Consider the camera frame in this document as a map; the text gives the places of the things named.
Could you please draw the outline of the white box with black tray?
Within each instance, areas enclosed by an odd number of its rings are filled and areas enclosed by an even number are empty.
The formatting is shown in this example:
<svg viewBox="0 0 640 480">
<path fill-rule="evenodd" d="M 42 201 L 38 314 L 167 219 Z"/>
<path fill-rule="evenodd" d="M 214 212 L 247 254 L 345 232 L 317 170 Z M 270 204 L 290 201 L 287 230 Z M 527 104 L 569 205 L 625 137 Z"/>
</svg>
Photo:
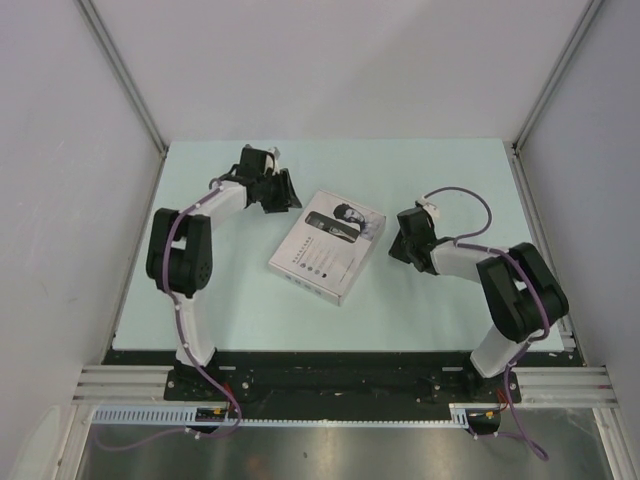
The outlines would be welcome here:
<svg viewBox="0 0 640 480">
<path fill-rule="evenodd" d="M 309 226 L 318 211 L 360 231 L 351 244 Z M 319 190 L 271 256 L 268 267 L 286 281 L 340 306 L 384 233 L 386 216 L 336 194 Z"/>
</svg>

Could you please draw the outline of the silver black hair clipper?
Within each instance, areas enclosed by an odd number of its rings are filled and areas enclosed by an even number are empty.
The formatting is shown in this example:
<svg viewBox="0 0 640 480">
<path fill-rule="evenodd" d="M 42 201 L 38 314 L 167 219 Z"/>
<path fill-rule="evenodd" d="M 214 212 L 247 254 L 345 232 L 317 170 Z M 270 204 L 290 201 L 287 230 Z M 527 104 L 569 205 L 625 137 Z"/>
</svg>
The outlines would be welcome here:
<svg viewBox="0 0 640 480">
<path fill-rule="evenodd" d="M 357 228 L 335 218 L 330 218 L 318 211 L 308 213 L 305 223 L 351 244 L 355 243 L 360 237 L 360 231 Z"/>
</svg>

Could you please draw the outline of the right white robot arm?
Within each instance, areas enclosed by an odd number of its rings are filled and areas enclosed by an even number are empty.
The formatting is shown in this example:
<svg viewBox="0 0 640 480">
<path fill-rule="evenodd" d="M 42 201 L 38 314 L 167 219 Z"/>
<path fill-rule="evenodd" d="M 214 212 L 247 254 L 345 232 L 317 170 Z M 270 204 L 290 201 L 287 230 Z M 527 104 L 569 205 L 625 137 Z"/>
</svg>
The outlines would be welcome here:
<svg viewBox="0 0 640 480">
<path fill-rule="evenodd" d="M 531 243 L 504 251 L 439 238 L 423 206 L 400 212 L 397 220 L 392 258 L 421 273 L 475 282 L 483 290 L 493 326 L 469 355 L 461 388 L 469 399 L 484 401 L 496 391 L 496 377 L 569 313 L 567 296 Z"/>
</svg>

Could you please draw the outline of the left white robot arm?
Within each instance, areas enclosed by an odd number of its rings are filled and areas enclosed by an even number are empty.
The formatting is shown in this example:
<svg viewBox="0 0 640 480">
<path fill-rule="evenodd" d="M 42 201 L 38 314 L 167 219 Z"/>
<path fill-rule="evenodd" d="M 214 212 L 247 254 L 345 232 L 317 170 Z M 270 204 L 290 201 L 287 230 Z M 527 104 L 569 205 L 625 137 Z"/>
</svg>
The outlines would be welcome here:
<svg viewBox="0 0 640 480">
<path fill-rule="evenodd" d="M 247 144 L 239 161 L 212 179 L 201 198 L 182 210 L 160 208 L 153 215 L 146 274 L 173 303 L 176 360 L 193 367 L 185 385 L 202 400 L 214 397 L 221 387 L 220 374 L 208 367 L 216 346 L 199 302 L 214 271 L 213 233 L 254 204 L 266 214 L 302 207 L 279 157 L 275 147 L 263 150 Z"/>
</svg>

